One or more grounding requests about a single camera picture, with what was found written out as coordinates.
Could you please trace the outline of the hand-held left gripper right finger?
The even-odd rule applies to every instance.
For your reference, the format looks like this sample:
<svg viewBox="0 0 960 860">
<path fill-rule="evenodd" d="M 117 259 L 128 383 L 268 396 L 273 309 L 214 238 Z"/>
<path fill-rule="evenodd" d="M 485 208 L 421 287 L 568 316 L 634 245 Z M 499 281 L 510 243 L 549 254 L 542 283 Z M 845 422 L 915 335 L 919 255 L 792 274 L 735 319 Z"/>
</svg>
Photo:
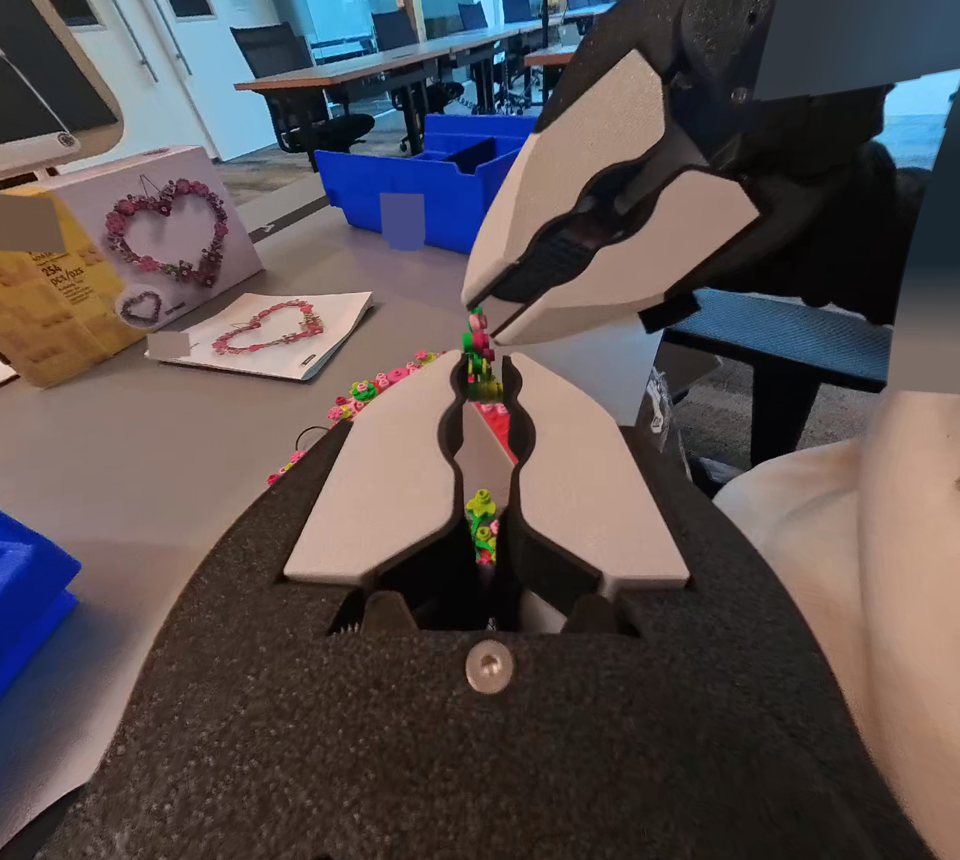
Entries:
<svg viewBox="0 0 960 860">
<path fill-rule="evenodd" d="M 614 418 L 529 356 L 502 362 L 507 558 L 539 598 L 681 589 L 690 569 Z"/>
</svg>

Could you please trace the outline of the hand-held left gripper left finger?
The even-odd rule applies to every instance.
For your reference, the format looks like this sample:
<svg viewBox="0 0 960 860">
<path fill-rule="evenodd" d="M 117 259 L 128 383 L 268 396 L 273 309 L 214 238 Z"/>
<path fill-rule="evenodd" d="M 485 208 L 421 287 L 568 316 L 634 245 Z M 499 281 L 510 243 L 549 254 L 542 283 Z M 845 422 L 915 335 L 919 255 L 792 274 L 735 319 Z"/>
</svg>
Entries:
<svg viewBox="0 0 960 860">
<path fill-rule="evenodd" d="M 463 367 L 446 352 L 347 422 L 283 578 L 370 586 L 462 525 Z"/>
</svg>

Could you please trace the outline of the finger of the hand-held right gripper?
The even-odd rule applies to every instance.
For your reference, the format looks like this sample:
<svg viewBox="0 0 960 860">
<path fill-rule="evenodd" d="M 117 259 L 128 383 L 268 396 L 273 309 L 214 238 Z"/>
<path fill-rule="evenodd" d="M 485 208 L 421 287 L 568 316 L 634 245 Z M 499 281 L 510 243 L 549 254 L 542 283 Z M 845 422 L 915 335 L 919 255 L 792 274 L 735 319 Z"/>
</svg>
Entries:
<svg viewBox="0 0 960 860">
<path fill-rule="evenodd" d="M 668 113 L 662 74 L 642 49 L 573 56 L 486 213 L 462 303 L 516 312 L 585 271 L 650 218 L 682 172 L 710 172 Z"/>
<path fill-rule="evenodd" d="M 759 216 L 737 182 L 686 170 L 661 191 L 638 232 L 601 247 L 584 272 L 546 290 L 499 327 L 492 341 L 507 347 L 542 344 L 648 310 Z"/>
</svg>

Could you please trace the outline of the green toy brick vine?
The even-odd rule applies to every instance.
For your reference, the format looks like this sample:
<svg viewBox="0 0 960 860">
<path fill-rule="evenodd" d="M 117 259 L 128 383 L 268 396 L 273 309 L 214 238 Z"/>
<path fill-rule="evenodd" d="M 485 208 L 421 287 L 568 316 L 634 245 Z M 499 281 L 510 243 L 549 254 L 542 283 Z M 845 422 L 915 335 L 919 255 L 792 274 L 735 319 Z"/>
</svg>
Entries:
<svg viewBox="0 0 960 860">
<path fill-rule="evenodd" d="M 495 372 L 496 354 L 486 331 L 463 332 L 462 352 L 466 356 L 467 397 L 477 403 L 499 403 L 502 384 Z"/>
</svg>

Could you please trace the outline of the grey desk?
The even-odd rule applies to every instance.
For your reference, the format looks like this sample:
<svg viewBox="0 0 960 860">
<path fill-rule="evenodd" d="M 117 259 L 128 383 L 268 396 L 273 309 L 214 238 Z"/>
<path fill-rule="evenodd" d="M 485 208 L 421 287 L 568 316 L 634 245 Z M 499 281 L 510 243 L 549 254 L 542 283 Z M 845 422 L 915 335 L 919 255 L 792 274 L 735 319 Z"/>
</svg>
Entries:
<svg viewBox="0 0 960 860">
<path fill-rule="evenodd" d="M 2 700 L 2 858 L 660 858 L 641 643 L 328 635 L 344 591 L 281 579 L 323 450 L 260 498 L 337 391 L 457 346 L 466 260 L 325 209 L 240 293 L 370 290 L 316 381 L 146 362 L 2 391 L 2 509 L 81 560 L 79 605 Z"/>
</svg>

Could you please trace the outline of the short wooden-edged table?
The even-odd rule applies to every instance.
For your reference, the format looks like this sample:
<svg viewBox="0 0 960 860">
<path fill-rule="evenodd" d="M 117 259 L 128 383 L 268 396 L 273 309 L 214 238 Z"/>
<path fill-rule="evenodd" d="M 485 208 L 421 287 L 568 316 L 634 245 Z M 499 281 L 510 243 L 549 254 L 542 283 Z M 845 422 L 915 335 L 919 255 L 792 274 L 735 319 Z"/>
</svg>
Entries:
<svg viewBox="0 0 960 860">
<path fill-rule="evenodd" d="M 535 50 L 524 57 L 525 73 L 539 71 L 540 100 L 534 105 L 544 105 L 557 87 L 563 71 L 577 51 L 576 46 L 559 45 L 544 50 Z"/>
</svg>

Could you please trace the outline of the heart-shaped toy brick wreath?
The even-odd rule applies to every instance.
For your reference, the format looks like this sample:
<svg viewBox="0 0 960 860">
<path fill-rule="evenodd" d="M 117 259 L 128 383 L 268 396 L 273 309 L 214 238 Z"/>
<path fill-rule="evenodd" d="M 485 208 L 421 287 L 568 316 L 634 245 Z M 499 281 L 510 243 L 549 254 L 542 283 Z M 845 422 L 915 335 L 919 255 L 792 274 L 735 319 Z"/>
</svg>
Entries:
<svg viewBox="0 0 960 860">
<path fill-rule="evenodd" d="M 439 356 L 431 351 L 420 350 L 414 354 L 412 361 L 402 366 L 378 373 L 372 380 L 355 382 L 351 385 L 349 393 L 338 397 L 328 412 L 330 427 L 342 420 L 354 419 L 369 401 L 387 392 L 407 376 L 437 361 Z M 473 403 L 480 418 L 505 451 L 510 462 L 517 462 L 517 457 L 508 444 L 510 417 L 507 407 L 503 404 L 503 398 L 499 403 L 477 403 L 468 400 Z M 465 503 L 465 517 L 474 543 L 475 559 L 481 566 L 491 567 L 497 562 L 498 532 L 505 517 L 503 509 L 506 503 L 504 500 L 493 499 L 493 494 L 489 490 L 482 489 L 477 490 Z"/>
</svg>

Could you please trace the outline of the clear plastic bag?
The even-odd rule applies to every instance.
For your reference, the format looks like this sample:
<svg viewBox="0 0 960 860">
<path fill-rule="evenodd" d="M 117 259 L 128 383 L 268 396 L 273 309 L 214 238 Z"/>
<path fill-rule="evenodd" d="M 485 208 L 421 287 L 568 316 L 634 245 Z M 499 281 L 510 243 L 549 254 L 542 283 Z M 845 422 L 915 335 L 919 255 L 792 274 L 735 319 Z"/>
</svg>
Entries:
<svg viewBox="0 0 960 860">
<path fill-rule="evenodd" d="M 689 479 L 687 453 L 675 419 L 674 403 L 666 374 L 656 367 L 651 369 L 637 424 L 656 452 Z"/>
</svg>

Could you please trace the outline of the blue plastic bin with dividers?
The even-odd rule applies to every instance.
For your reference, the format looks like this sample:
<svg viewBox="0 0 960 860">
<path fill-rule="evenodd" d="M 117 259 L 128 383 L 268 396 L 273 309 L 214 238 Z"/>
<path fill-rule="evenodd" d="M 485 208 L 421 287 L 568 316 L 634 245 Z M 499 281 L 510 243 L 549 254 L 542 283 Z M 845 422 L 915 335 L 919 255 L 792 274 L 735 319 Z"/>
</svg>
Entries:
<svg viewBox="0 0 960 860">
<path fill-rule="evenodd" d="M 329 204 L 351 227 L 381 234 L 382 196 L 420 195 L 425 245 L 467 255 L 535 123 L 509 115 L 429 115 L 416 156 L 319 150 L 314 162 Z"/>
</svg>

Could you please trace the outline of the heart-print instruction booklet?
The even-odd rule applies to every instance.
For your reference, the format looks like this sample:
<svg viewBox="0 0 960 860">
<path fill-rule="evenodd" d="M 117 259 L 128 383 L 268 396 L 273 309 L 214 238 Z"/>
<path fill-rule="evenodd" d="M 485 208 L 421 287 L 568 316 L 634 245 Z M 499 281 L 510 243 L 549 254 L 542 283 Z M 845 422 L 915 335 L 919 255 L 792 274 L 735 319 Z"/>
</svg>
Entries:
<svg viewBox="0 0 960 860">
<path fill-rule="evenodd" d="M 246 293 L 186 331 L 180 356 L 148 349 L 167 365 L 304 383 L 351 337 L 374 302 L 368 291 L 326 295 Z"/>
</svg>

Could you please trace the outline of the black office chair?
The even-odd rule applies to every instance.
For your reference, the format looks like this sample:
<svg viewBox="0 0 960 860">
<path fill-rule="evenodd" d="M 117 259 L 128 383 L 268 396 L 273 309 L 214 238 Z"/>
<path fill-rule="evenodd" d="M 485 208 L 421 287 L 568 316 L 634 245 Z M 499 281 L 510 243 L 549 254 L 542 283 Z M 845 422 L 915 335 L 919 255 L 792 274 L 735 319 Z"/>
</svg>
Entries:
<svg viewBox="0 0 960 860">
<path fill-rule="evenodd" d="M 255 79 L 297 73 L 315 67 L 306 39 L 288 23 L 232 28 L 237 47 Z M 332 98 L 322 86 L 280 87 L 259 96 L 266 102 L 279 148 L 304 154 L 318 171 L 318 152 L 348 154 L 375 128 L 374 117 L 353 113 L 346 93 L 336 88 Z"/>
<path fill-rule="evenodd" d="M 407 13 L 400 9 L 372 14 L 377 52 L 408 51 L 420 44 Z M 426 116 L 443 114 L 464 96 L 456 82 L 436 58 L 394 66 L 382 74 L 393 109 L 402 112 L 407 134 L 401 140 L 403 152 L 423 152 Z"/>
</svg>

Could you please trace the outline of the long wooden-edged table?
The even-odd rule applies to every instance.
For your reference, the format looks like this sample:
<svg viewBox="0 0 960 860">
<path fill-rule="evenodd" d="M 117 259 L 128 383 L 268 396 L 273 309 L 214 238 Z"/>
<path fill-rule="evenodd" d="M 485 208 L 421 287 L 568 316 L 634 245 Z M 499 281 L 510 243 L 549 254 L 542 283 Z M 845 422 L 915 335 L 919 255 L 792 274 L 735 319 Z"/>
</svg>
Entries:
<svg viewBox="0 0 960 860">
<path fill-rule="evenodd" d="M 409 152 L 423 151 L 423 136 L 416 133 L 416 106 L 410 87 L 423 84 L 440 72 L 442 64 L 454 68 L 491 59 L 498 49 L 515 37 L 541 34 L 544 29 L 534 21 L 483 30 L 466 31 L 414 46 L 365 54 L 348 60 L 296 70 L 251 81 L 236 83 L 238 92 L 252 92 L 265 97 L 280 94 L 291 98 L 296 90 L 328 90 L 349 87 L 368 80 L 377 80 L 376 89 L 389 93 L 403 92 L 402 112 L 406 124 Z"/>
</svg>

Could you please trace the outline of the person's white clothing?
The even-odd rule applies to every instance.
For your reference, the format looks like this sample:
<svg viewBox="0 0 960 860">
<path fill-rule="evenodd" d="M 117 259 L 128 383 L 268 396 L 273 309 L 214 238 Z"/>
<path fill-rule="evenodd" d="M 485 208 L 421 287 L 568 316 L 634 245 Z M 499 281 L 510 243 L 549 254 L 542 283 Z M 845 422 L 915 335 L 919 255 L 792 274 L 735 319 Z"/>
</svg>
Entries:
<svg viewBox="0 0 960 860">
<path fill-rule="evenodd" d="M 714 504 L 797 603 L 922 838 L 958 858 L 958 394 L 886 391 L 864 436 L 766 461 Z"/>
</svg>

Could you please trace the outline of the white door with phone sign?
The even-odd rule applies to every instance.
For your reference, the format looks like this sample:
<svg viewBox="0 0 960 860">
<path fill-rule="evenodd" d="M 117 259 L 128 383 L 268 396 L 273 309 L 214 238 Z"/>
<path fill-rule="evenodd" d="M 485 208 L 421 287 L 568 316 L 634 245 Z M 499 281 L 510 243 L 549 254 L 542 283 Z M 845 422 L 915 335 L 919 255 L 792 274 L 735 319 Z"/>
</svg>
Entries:
<svg viewBox="0 0 960 860">
<path fill-rule="evenodd" d="M 181 144 L 204 145 L 225 162 L 274 142 L 265 102 L 236 84 L 253 78 L 234 29 L 270 26 L 272 0 L 132 0 L 145 23 L 159 71 L 172 75 L 178 105 L 189 115 Z"/>
</svg>

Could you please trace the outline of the heart-print toy set box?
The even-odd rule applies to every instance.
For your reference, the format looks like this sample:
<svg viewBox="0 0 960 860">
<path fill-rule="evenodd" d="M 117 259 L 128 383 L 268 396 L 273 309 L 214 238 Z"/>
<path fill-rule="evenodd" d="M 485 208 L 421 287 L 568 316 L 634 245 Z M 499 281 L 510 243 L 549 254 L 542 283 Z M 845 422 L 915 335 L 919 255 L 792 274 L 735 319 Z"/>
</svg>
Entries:
<svg viewBox="0 0 960 860">
<path fill-rule="evenodd" d="M 28 218 L 54 218 L 62 244 L 1 252 L 2 359 L 35 388 L 77 378 L 263 268 L 200 146 L 7 191 L 2 244 Z"/>
</svg>

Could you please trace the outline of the white-framed monitor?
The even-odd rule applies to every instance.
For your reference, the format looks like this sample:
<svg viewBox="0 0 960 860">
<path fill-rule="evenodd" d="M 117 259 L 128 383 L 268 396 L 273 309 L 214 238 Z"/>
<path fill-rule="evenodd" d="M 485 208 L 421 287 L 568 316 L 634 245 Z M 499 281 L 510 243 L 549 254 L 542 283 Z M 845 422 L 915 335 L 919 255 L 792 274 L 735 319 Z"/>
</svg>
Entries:
<svg viewBox="0 0 960 860">
<path fill-rule="evenodd" d="M 2 189 L 109 153 L 114 93 L 49 0 L 1 0 Z"/>
</svg>

